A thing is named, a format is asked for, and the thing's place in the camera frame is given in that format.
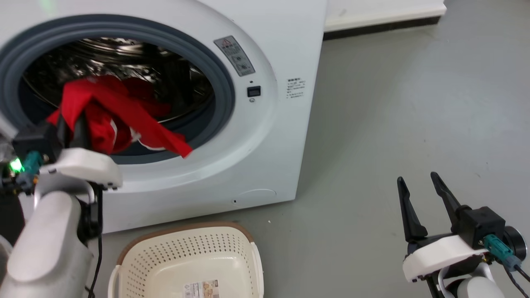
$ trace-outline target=front-loading washing machine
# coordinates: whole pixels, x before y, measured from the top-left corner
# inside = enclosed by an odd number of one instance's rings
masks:
[[[113,156],[112,232],[293,200],[326,0],[50,0],[0,4],[0,128],[13,137],[89,75],[152,83],[185,159],[139,144]]]

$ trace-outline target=brown basket rim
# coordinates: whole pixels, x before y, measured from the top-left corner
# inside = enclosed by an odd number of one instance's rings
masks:
[[[249,240],[249,242],[251,242],[251,243],[254,242],[254,238],[252,237],[252,235],[245,228],[243,228],[241,225],[233,223],[233,222],[206,222],[206,223],[196,223],[196,224],[183,225],[183,226],[175,227],[175,228],[172,228],[172,229],[167,229],[167,230],[153,232],[153,233],[150,233],[150,234],[147,234],[147,235],[143,235],[143,236],[140,236],[140,237],[132,240],[121,251],[120,256],[118,257],[117,265],[122,265],[123,264],[123,260],[125,259],[125,256],[127,255],[127,253],[135,245],[137,245],[138,243],[140,243],[140,242],[142,242],[144,240],[147,240],[147,239],[150,239],[150,238],[154,238],[154,237],[158,237],[158,236],[162,236],[162,235],[175,233],[175,232],[202,229],[202,228],[205,228],[205,227],[220,227],[220,226],[222,226],[222,227],[233,227],[233,228],[239,230],[240,232],[242,232],[246,236],[246,238]]]

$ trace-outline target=red garment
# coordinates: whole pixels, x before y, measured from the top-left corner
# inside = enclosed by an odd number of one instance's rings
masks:
[[[89,122],[93,150],[111,154],[125,150],[133,141],[131,129],[141,134],[141,143],[147,147],[163,147],[180,154],[191,153],[184,136],[175,134],[153,117],[170,112],[168,104],[157,103],[153,87],[139,78],[120,81],[107,75],[68,82],[63,89],[60,109],[48,117],[57,124],[59,113],[73,130],[82,111]]]

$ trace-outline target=gray floor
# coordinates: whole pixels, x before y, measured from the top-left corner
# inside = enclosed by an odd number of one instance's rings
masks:
[[[433,170],[461,203],[530,237],[530,2],[446,4],[435,27],[324,43],[296,201],[105,235],[97,297],[129,241],[212,220],[254,235],[266,297],[429,297],[403,277],[395,181],[431,234],[447,232]],[[494,275],[520,296],[502,268]]]

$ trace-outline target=laundry basket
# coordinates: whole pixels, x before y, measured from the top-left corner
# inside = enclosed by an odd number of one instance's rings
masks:
[[[114,297],[263,298],[260,254],[252,236],[230,222],[152,233],[122,251],[109,281]]]

